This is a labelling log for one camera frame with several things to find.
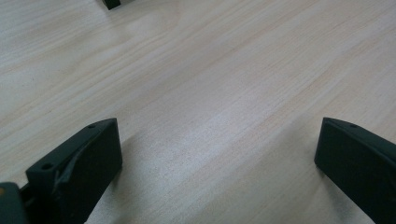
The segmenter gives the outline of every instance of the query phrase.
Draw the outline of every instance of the black object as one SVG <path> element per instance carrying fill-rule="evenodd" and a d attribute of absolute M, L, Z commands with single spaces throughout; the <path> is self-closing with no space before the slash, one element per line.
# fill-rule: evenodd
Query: black object
<path fill-rule="evenodd" d="M 325 118 L 315 163 L 375 223 L 396 224 L 396 145 Z"/>
<path fill-rule="evenodd" d="M 22 189 L 0 183 L 0 223 L 84 223 L 121 166 L 117 120 L 91 124 L 31 166 Z"/>
<path fill-rule="evenodd" d="M 108 10 L 121 5 L 120 0 L 102 0 Z"/>

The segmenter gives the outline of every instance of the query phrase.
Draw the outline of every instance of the wooden table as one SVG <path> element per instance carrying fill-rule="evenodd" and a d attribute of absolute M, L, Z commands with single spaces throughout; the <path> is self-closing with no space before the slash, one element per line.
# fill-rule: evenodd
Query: wooden table
<path fill-rule="evenodd" d="M 117 118 L 88 223 L 372 223 L 313 163 L 323 117 L 396 142 L 394 0 L 0 2 L 0 181 Z"/>

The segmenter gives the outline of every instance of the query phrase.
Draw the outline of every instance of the wood grain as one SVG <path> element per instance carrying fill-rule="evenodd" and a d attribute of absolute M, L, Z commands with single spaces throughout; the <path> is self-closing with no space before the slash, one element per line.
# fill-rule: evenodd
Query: wood grain
<path fill-rule="evenodd" d="M 323 117 L 396 142 L 394 0 L 2 0 L 0 21 L 0 181 L 115 117 L 124 166 L 88 223 L 372 223 L 313 157 Z"/>

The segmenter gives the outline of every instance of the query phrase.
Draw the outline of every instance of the black plastic object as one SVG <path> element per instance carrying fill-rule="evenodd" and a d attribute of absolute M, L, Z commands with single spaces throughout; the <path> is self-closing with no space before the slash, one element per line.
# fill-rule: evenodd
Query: black plastic object
<path fill-rule="evenodd" d="M 0 223 L 84 223 L 121 166 L 117 120 L 91 124 L 31 166 L 21 190 L 0 184 Z"/>
<path fill-rule="evenodd" d="M 108 10 L 121 5 L 120 0 L 102 0 Z"/>
<path fill-rule="evenodd" d="M 315 163 L 375 223 L 396 224 L 396 145 L 325 118 Z"/>

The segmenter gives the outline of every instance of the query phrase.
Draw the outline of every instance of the small hole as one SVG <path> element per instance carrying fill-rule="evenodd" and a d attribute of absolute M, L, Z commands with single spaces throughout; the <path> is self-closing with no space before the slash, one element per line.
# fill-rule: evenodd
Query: small hole
<path fill-rule="evenodd" d="M 46 163 L 43 166 L 41 166 L 41 169 L 43 170 L 49 170 L 50 168 L 52 168 L 52 164 L 51 163 Z"/>

